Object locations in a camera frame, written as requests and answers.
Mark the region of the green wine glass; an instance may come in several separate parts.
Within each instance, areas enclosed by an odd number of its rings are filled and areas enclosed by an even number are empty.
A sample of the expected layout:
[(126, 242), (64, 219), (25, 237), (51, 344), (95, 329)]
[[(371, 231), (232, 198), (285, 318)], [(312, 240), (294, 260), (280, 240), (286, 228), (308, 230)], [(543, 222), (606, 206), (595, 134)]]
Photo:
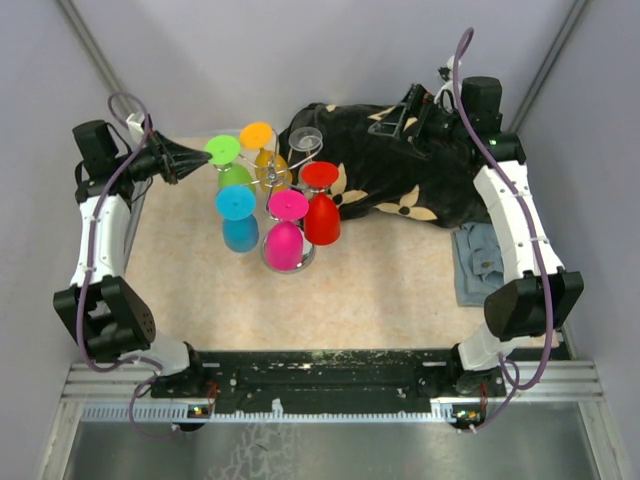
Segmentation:
[(236, 162), (241, 153), (241, 144), (231, 135), (217, 135), (204, 146), (204, 151), (211, 155), (209, 162), (218, 171), (219, 189), (241, 185), (255, 192), (253, 178), (246, 167)]

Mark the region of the blue wine glass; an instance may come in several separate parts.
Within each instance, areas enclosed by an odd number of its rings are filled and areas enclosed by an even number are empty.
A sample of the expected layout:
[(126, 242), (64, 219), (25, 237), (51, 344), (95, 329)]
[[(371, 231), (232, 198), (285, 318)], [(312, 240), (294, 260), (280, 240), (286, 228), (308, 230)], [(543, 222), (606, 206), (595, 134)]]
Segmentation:
[(233, 252), (247, 253), (256, 247), (259, 227), (255, 208), (255, 195), (247, 186), (227, 186), (217, 194), (216, 209), (223, 219), (223, 239)]

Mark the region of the orange wine glass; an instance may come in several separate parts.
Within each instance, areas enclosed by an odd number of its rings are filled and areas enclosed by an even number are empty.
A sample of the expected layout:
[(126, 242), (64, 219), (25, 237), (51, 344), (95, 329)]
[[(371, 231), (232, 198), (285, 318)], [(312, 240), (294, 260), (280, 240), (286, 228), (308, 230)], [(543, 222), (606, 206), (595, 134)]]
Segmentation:
[(280, 154), (278, 137), (269, 124), (254, 122), (247, 125), (240, 132), (239, 141), (245, 150), (256, 152), (251, 163), (255, 181), (265, 194), (275, 194), (289, 188), (292, 174)]

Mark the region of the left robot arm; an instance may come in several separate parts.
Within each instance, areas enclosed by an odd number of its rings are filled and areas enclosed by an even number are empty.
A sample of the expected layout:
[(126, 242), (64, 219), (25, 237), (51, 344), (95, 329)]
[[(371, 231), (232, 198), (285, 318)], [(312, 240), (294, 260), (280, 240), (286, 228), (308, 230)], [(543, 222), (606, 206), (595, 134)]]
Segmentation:
[(173, 375), (174, 387), (194, 397), (206, 389), (207, 371), (191, 345), (157, 330), (150, 308), (124, 273), (139, 200), (136, 185), (156, 177), (175, 185), (210, 156), (167, 139), (147, 115), (132, 114), (125, 124), (137, 145), (124, 153), (115, 143), (118, 132), (104, 120), (72, 131), (82, 157), (74, 171), (82, 233), (70, 285), (54, 294), (53, 307), (92, 370), (106, 373), (143, 363), (158, 376)]

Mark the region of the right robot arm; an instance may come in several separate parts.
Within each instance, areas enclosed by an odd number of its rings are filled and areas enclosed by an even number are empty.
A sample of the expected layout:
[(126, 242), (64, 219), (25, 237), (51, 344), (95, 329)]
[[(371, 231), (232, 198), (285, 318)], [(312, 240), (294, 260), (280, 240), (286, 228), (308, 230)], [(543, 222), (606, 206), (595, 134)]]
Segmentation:
[(502, 93), (501, 82), (487, 76), (448, 82), (436, 95), (414, 84), (397, 105), (372, 115), (369, 128), (422, 157), (439, 140), (462, 142), (480, 166), (473, 185), (497, 238), (504, 284), (484, 302), (484, 325), (455, 348), (460, 362), (446, 380), (461, 396), (526, 340), (544, 337), (549, 350), (584, 290), (582, 275), (565, 269), (542, 226), (521, 141), (502, 128)]

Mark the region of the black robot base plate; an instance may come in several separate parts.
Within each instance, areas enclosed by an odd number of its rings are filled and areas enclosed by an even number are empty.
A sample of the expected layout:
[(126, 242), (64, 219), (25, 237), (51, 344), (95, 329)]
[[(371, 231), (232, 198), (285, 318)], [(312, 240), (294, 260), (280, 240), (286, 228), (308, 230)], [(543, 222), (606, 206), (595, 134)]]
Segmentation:
[(501, 397), (496, 367), (466, 372), (453, 351), (194, 351), (182, 373), (156, 380), (156, 399), (211, 401), (227, 413), (427, 413), (439, 397)]

